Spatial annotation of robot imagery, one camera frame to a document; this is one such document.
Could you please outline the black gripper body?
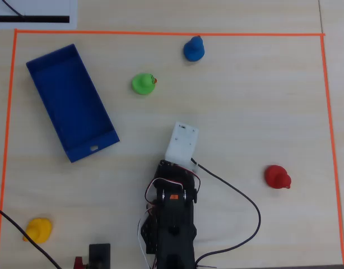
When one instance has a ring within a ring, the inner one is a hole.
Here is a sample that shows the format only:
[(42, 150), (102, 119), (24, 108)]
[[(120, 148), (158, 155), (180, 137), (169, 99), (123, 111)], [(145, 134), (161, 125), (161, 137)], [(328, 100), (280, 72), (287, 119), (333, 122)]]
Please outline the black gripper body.
[(197, 203), (201, 179), (192, 169), (161, 160), (157, 166), (157, 186), (181, 190), (187, 201)]

